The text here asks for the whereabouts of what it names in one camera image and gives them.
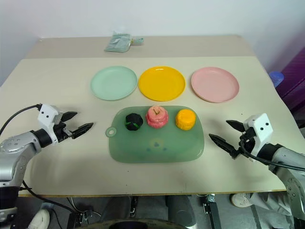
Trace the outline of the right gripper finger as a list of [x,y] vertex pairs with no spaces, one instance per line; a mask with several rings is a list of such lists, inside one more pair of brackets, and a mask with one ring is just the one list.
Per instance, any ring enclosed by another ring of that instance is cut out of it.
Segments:
[[229,124],[233,129],[243,133],[245,132],[244,124],[236,121],[236,120],[226,120],[227,124]]
[[219,148],[227,152],[232,158],[237,158],[239,156],[239,152],[234,146],[227,143],[223,138],[213,134],[209,134],[209,137]]

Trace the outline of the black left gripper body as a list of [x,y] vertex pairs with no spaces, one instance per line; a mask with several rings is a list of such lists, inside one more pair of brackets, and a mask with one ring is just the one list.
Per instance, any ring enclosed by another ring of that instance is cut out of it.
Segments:
[[66,124],[64,122],[59,122],[58,124],[54,125],[53,131],[58,143],[72,137],[71,131],[66,128]]

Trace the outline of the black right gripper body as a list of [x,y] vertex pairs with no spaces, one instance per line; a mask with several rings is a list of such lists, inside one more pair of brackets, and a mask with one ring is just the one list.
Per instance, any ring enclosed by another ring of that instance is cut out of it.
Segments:
[[239,148],[237,149],[234,159],[238,158],[240,155],[249,159],[254,159],[251,152],[255,146],[255,136],[256,133],[252,127],[248,128],[245,133],[240,136]]

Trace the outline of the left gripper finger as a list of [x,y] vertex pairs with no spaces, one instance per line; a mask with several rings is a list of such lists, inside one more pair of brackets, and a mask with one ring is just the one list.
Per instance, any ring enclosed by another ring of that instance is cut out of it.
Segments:
[[78,114],[77,112],[71,112],[71,111],[65,112],[65,113],[63,113],[62,116],[61,116],[61,121],[62,121],[62,122],[66,122],[66,121],[72,119],[72,118],[73,118],[75,115],[77,115],[77,114]]
[[92,128],[93,124],[94,123],[87,123],[87,124],[83,124],[82,126],[78,127],[76,130],[71,132],[71,138],[76,139],[79,136],[85,134]]

